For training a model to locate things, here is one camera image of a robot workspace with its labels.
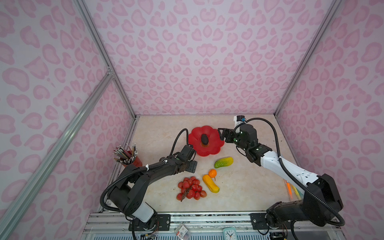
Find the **dark brown fake avocado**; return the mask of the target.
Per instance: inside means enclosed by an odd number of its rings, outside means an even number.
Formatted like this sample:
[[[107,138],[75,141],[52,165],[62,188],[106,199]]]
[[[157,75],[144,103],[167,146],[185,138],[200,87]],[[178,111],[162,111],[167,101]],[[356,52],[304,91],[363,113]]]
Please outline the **dark brown fake avocado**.
[[[201,146],[206,148],[209,146],[209,137],[206,134],[201,135]]]

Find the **red fake strawberry bunch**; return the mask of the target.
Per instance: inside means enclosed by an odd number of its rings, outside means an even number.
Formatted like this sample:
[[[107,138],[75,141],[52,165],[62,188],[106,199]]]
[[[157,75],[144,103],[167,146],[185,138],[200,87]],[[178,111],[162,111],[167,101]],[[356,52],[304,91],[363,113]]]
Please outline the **red fake strawberry bunch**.
[[[178,183],[180,192],[177,195],[177,200],[182,202],[184,199],[195,199],[207,197],[207,192],[203,190],[201,182],[195,176],[184,178],[183,181]]]

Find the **green yellow fake cucumber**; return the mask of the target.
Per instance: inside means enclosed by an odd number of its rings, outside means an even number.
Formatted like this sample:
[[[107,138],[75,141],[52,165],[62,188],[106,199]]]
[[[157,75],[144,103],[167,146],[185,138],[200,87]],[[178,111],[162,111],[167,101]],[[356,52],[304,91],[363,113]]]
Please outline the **green yellow fake cucumber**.
[[[233,163],[234,163],[234,159],[232,157],[222,158],[222,159],[217,160],[214,163],[214,168],[218,169],[218,168],[223,168],[223,167],[229,167]]]

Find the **yellow fake squash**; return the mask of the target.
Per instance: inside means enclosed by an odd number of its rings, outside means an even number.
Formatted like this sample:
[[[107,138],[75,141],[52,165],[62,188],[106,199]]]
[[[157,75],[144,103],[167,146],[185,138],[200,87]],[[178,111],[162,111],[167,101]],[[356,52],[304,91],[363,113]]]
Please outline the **yellow fake squash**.
[[[212,193],[216,194],[220,191],[220,188],[214,183],[214,181],[209,175],[203,176],[203,182],[206,184],[206,186]]]

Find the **small orange fake tangerine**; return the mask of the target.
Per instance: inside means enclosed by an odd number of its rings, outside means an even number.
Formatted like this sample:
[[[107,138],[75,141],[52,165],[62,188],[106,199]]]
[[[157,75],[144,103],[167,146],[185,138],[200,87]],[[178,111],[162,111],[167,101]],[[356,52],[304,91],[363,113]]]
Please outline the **small orange fake tangerine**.
[[[215,169],[211,169],[210,171],[209,171],[209,177],[210,178],[213,178],[213,179],[215,179],[216,178],[216,176],[217,176],[217,171],[215,170]]]

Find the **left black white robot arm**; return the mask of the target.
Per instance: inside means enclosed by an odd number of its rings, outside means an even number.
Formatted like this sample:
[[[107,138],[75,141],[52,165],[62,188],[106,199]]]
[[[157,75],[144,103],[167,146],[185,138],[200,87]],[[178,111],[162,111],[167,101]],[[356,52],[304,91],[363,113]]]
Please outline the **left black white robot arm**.
[[[185,145],[180,152],[162,157],[157,163],[143,167],[126,167],[102,192],[101,207],[139,220],[147,229],[152,228],[157,222],[157,212],[144,202],[148,187],[168,176],[182,172],[194,173],[198,164],[194,160],[195,156],[193,147]]]

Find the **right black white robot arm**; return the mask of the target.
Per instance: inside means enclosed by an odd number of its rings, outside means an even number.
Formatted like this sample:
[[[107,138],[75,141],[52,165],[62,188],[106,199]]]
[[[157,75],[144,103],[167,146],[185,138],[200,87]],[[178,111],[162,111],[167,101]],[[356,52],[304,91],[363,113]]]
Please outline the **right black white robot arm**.
[[[340,211],[344,208],[335,180],[328,174],[318,175],[309,172],[284,159],[275,126],[268,120],[274,134],[276,150],[259,142],[257,130],[250,124],[255,118],[246,120],[235,116],[233,129],[219,128],[220,139],[235,144],[244,151],[250,163],[263,167],[292,184],[303,195],[301,200],[277,202],[266,210],[265,223],[270,229],[277,229],[286,222],[291,224],[293,233],[296,222],[309,221],[318,227],[332,225],[343,227],[346,224]]]

